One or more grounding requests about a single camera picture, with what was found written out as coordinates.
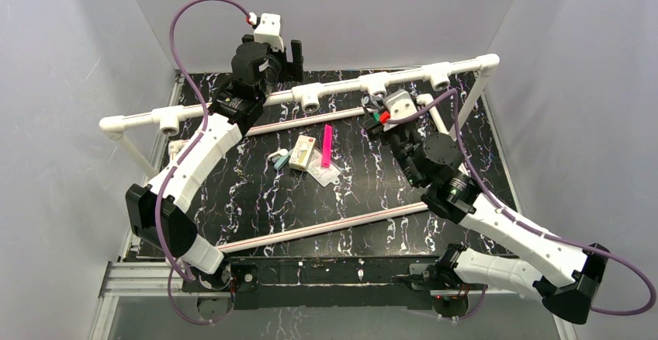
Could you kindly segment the chrome water faucet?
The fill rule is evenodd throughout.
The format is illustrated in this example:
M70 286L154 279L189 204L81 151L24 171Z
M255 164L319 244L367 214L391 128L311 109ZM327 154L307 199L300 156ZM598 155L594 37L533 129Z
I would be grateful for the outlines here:
M370 113L379 113L384 109L383 98L379 95L364 95L361 102L362 107Z

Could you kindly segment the white PVC pipe frame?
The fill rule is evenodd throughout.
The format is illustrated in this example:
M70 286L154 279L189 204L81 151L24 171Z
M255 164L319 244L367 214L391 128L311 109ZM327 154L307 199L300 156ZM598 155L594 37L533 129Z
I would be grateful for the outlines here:
M342 80L330 83L313 83L296 86L290 90L275 92L265 101L264 106L271 106L277 103L295 102L303 108L309 106L317 108L319 101L326 95L333 95L344 92L365 92L366 95L377 95L382 92L388 85L397 85L404 82L424 81L430 82L437 91L443 90L448 86L448 78L453 74L460 74L467 71L476 71L479 76L474 85L473 94L468 97L472 102L483 94L483 88L487 79L495 72L500 58L496 54L485 54L467 61L444 62L435 64L426 64L419 68L411 68L401 71L378 72L363 75L355 79ZM101 130L118 145L128 151L133 160L144 170L149 178L148 182L161 171L153 167L146 158L134 147L133 143L125 138L124 133L131 127L143 126L149 123L159 124L161 132L165 134L168 129L177 130L182 121L208 115L209 103L202 102L194 106L169 106L161 109L154 109L149 113L142 113L132 116L108 116L100 120ZM245 134L250 137L258 134L271 133L281 129L293 127L302 127L314 123L326 123L336 119L343 119L363 114L359 108L342 110L334 113L325 113L317 116L307 116L304 118L290 120L286 122L274 123L252 127ZM170 160L175 158L180 151L173 154ZM283 231L278 234L269 234L263 237L256 237L244 241L234 242L226 245L217 246L222 253L238 252L250 248L257 248L262 245L273 245L275 243L287 242L291 240L308 238L311 236L331 233L345 228L360 226L377 222L387 218L406 216L411 213L422 212L427 209L423 203L398 207L396 209L384 210L375 213L367 213L356 217L349 217L340 220L329 221L323 224L316 224L310 227Z

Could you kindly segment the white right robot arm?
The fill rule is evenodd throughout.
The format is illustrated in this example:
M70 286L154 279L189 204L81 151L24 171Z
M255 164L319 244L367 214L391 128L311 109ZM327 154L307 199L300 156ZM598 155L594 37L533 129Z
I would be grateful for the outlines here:
M448 289L476 283L514 291L538 300L557 317L573 324L587 322L607 264L592 246L573 247L556 241L538 226L503 205L494 206L475 179L460 169L464 155L448 134L422 137L415 122L395 127L387 112L368 113L365 128L392 151L407 181L423 188L421 201L440 218L476 231L514 254L501 258L452 246L432 269Z

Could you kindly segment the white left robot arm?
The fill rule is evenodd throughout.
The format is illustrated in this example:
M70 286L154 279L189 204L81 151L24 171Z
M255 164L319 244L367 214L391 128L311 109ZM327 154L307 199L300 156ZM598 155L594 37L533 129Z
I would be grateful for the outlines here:
M172 265L185 262L198 269L212 290L228 287L232 271L187 212L219 160L260 118L274 87L303 80L302 44L292 40L289 48L291 61L284 50L245 35L231 61L232 72L212 94L208 115L187 145L145 186L133 184L126 191L133 234L161 249Z

